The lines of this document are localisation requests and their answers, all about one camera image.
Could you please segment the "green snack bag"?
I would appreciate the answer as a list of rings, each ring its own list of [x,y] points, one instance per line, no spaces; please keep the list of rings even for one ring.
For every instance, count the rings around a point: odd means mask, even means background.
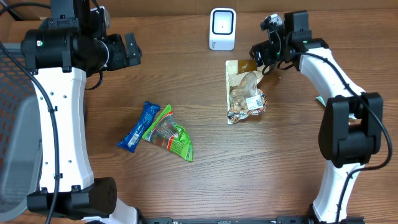
[[[188,162],[193,161],[192,141],[185,127],[175,121],[171,105],[167,105],[158,115],[144,132],[142,139],[170,151]]]

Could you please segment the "grey plastic shopping basket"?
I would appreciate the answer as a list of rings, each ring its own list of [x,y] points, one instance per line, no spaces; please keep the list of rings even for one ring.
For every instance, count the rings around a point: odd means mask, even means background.
[[[40,115],[34,86],[1,52],[1,221],[27,209],[42,161]]]

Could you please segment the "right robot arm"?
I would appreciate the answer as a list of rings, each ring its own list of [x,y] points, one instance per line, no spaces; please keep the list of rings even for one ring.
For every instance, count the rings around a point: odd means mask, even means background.
[[[307,11],[267,16],[260,27],[269,38],[252,46],[250,55],[257,65],[294,67],[311,81],[326,104],[318,134],[326,166],[306,222],[363,223],[362,218],[349,218],[346,208],[359,173],[386,166],[367,166],[379,152],[381,138],[389,137],[382,123],[382,97],[365,92],[345,74],[329,45],[312,36]]]

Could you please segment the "white barcode scanner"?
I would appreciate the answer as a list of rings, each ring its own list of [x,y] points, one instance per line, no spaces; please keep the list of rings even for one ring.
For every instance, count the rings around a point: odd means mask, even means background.
[[[236,40],[236,12],[232,8],[217,7],[210,13],[209,48],[231,51]]]

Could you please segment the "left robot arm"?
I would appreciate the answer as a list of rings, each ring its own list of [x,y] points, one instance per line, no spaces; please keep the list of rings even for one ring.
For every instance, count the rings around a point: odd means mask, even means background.
[[[84,115],[87,78],[139,65],[141,49],[131,33],[106,33],[108,15],[96,1],[52,1],[50,9],[50,18],[27,31],[21,43],[42,140],[39,188],[27,196],[27,208],[48,218],[144,223],[138,209],[118,198],[112,177],[94,176]]]

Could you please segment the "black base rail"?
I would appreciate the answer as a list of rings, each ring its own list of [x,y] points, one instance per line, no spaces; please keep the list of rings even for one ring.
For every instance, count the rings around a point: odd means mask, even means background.
[[[315,223],[306,216],[279,216],[277,218],[257,219],[172,219],[169,217],[146,218],[148,224],[306,224]]]

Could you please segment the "beige snack bag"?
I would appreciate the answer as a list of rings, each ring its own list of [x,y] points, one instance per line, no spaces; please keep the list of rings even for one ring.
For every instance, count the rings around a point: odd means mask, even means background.
[[[225,62],[227,123],[236,124],[249,116],[263,114],[267,97],[258,88],[263,79],[254,60],[227,60]]]

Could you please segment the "cardboard box wall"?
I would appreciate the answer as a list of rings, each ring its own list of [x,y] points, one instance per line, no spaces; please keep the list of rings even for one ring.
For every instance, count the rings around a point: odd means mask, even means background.
[[[216,7],[237,13],[393,9],[397,0],[98,0],[113,17],[209,14]]]

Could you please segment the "blue snack bar wrapper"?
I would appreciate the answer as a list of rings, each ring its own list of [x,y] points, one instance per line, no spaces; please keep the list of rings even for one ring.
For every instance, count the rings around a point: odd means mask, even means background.
[[[143,134],[154,122],[155,116],[159,110],[159,105],[146,101],[138,122],[131,129],[129,134],[117,143],[117,147],[121,147],[129,152],[134,152]]]

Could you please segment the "teal snack packet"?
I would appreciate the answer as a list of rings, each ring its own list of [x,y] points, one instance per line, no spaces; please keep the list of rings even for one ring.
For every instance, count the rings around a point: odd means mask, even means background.
[[[315,98],[319,103],[321,103],[324,107],[326,106],[326,103],[324,102],[323,98],[321,96],[317,96]]]

